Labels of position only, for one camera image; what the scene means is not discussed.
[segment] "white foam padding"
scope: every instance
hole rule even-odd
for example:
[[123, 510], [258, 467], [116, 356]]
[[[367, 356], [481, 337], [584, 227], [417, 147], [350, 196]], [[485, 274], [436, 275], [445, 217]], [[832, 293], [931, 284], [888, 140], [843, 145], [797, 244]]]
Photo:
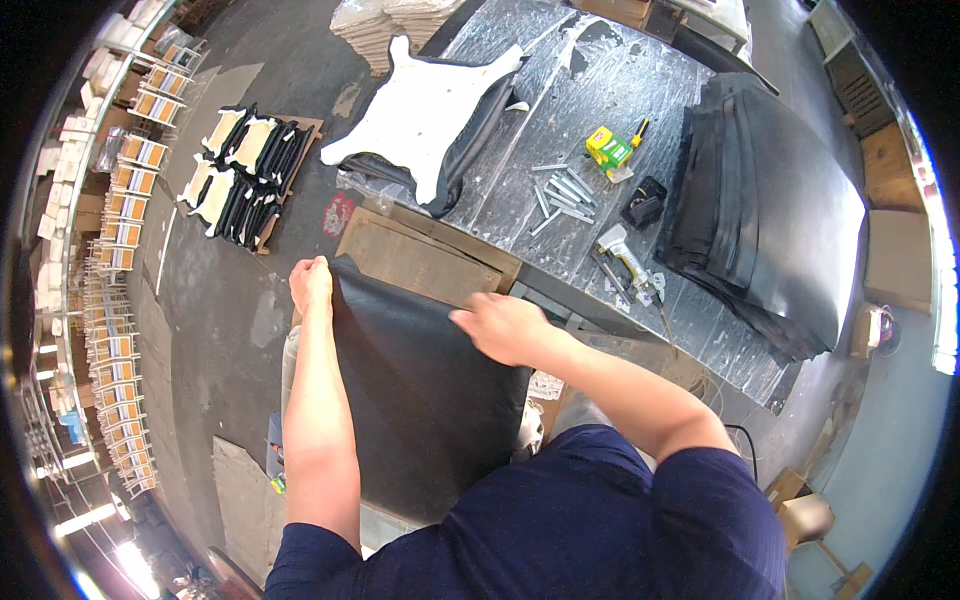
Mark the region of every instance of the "white foam padding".
[[414, 59], [410, 40], [390, 42], [394, 71], [373, 96], [367, 113], [343, 139], [324, 146], [320, 159], [336, 165], [348, 156], [374, 153], [410, 169], [417, 204], [437, 196], [446, 151], [467, 126], [480, 98], [497, 81], [516, 72], [523, 49], [513, 45], [490, 64], [458, 66]]

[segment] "white wall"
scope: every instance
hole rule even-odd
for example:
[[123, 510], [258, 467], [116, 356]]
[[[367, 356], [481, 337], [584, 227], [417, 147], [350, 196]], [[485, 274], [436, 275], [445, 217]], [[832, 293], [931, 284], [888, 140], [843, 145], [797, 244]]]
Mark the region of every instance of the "white wall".
[[[934, 320], [894, 307], [900, 349], [874, 357], [860, 412], [829, 479], [812, 487], [827, 497], [836, 523], [825, 544], [854, 571], [878, 573], [890, 559], [917, 502], [937, 449], [951, 378], [930, 366]], [[816, 546], [798, 548], [789, 576], [804, 598], [831, 598], [841, 573]]]

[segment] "cardboard box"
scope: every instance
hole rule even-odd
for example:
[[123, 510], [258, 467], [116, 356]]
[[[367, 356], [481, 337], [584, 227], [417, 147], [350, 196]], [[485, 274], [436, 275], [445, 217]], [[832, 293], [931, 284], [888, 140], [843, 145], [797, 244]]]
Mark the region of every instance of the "cardboard box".
[[818, 493], [784, 500], [777, 510], [777, 518], [783, 525], [787, 554], [802, 543], [825, 538], [836, 520], [829, 502]]
[[642, 0], [573, 0], [573, 8], [599, 14], [634, 29], [643, 29], [650, 2]]
[[806, 485], [806, 480], [799, 473], [791, 468], [783, 468], [780, 475], [777, 476], [766, 492], [767, 502], [770, 503], [774, 513], [780, 509], [784, 500], [792, 500]]
[[160, 56], [156, 53], [156, 42], [152, 39], [147, 39], [147, 41], [143, 42], [143, 46], [140, 47], [140, 52], [143, 54], [149, 54], [152, 57], [159, 58]]
[[80, 397], [80, 405], [83, 408], [93, 407], [93, 384], [84, 383], [77, 386], [77, 396]]
[[97, 131], [97, 139], [107, 139], [111, 127], [119, 126], [129, 130], [133, 126], [134, 119], [135, 117], [125, 108], [111, 106], [107, 109], [107, 115], [104, 117], [100, 130]]
[[151, 31], [147, 36], [147, 39], [153, 41], [154, 43], [158, 42], [160, 40], [160, 36], [163, 35], [163, 32], [167, 31], [167, 24], [170, 22], [171, 16], [172, 14], [168, 13], [166, 16], [160, 19], [160, 22], [156, 24], [154, 30]]
[[133, 98], [136, 97], [136, 92], [140, 88], [140, 82], [142, 81], [142, 75], [128, 71], [127, 77], [124, 78], [123, 83], [120, 84], [120, 89], [117, 90], [114, 102], [132, 102]]
[[99, 231], [101, 215], [104, 212], [103, 196], [81, 194], [77, 200], [77, 212], [73, 217], [75, 231]]
[[874, 208], [926, 212], [897, 123], [863, 138], [860, 148], [867, 196]]
[[930, 314], [933, 248], [925, 214], [871, 210], [866, 297]]
[[860, 302], [853, 320], [853, 335], [850, 341], [851, 358], [869, 358], [874, 348], [880, 345], [880, 313], [876, 304]]

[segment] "white foam sheet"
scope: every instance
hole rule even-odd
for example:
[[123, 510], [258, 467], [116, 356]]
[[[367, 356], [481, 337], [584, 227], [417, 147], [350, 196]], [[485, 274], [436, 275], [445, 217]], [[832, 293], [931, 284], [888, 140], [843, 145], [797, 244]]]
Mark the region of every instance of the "white foam sheet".
[[233, 126], [237, 124], [237, 121], [247, 116], [246, 108], [241, 108], [240, 110], [222, 108], [219, 112], [220, 121], [217, 122], [217, 127], [213, 130], [213, 133], [209, 138], [205, 137], [200, 140], [204, 148], [207, 148], [214, 156], [219, 156], [223, 151], [224, 142], [227, 141], [227, 136], [233, 131]]
[[197, 161], [197, 170], [193, 172], [193, 177], [183, 187], [183, 193], [177, 195], [177, 202], [186, 202], [190, 204], [191, 208], [196, 208], [198, 197], [200, 196], [201, 190], [204, 189], [206, 178], [216, 172], [216, 169], [213, 168], [212, 162], [204, 160], [203, 155], [199, 153], [193, 155], [193, 158]]
[[227, 196], [230, 188], [233, 187], [234, 172], [230, 169], [222, 173], [212, 173], [211, 175], [213, 176], [213, 182], [210, 184], [209, 189], [206, 190], [204, 203], [201, 204], [199, 208], [194, 208], [187, 213], [189, 215], [200, 215], [205, 222], [209, 223], [210, 227], [207, 228], [205, 232], [206, 237], [213, 237], [217, 223], [220, 222], [220, 216], [224, 212], [224, 204], [227, 203]]
[[480, 98], [501, 78], [516, 72], [523, 49], [512, 46], [480, 66], [438, 64], [410, 56], [407, 36], [394, 37], [394, 71], [373, 97], [363, 120], [346, 137], [321, 149], [328, 165], [348, 156], [374, 153], [410, 169], [417, 182], [417, 204], [437, 196], [446, 151], [467, 125]]

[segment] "black fabric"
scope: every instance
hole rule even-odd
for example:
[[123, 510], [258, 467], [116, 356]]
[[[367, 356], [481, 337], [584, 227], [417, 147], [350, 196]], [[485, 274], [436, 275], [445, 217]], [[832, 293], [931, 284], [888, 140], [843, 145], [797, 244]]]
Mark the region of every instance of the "black fabric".
[[[423, 60], [425, 62], [477, 66], [473, 63], [459, 60], [433, 59], [427, 57], [416, 58], [417, 60]], [[390, 72], [384, 79], [384, 83], [390, 80], [393, 72], [393, 59], [391, 59]], [[480, 154], [480, 150], [483, 149], [487, 140], [490, 139], [513, 93], [514, 74], [510, 74], [493, 84], [491, 88], [487, 90], [487, 93], [480, 98], [480, 102], [477, 103], [477, 107], [470, 116], [469, 121], [467, 121], [467, 125], [446, 150], [444, 162], [440, 169], [440, 176], [437, 178], [437, 197], [422, 206], [434, 219], [443, 218], [443, 216], [456, 205], [457, 201], [460, 200], [464, 173]], [[359, 123], [359, 120], [366, 114], [366, 108], [370, 105], [370, 101], [372, 101], [375, 94], [376, 90], [365, 103], [364, 109], [357, 111], [358, 116], [354, 126], [356, 123]], [[372, 153], [348, 156], [338, 165], [338, 168], [344, 171], [357, 171], [358, 173], [399, 183], [411, 191], [417, 190], [417, 184], [410, 176], [408, 169], [395, 166], [382, 156]]]
[[795, 360], [833, 350], [864, 207], [829, 149], [752, 75], [721, 74], [684, 120], [656, 258]]
[[531, 371], [477, 350], [453, 306], [364, 276], [345, 254], [330, 272], [363, 499], [439, 522], [510, 462]]

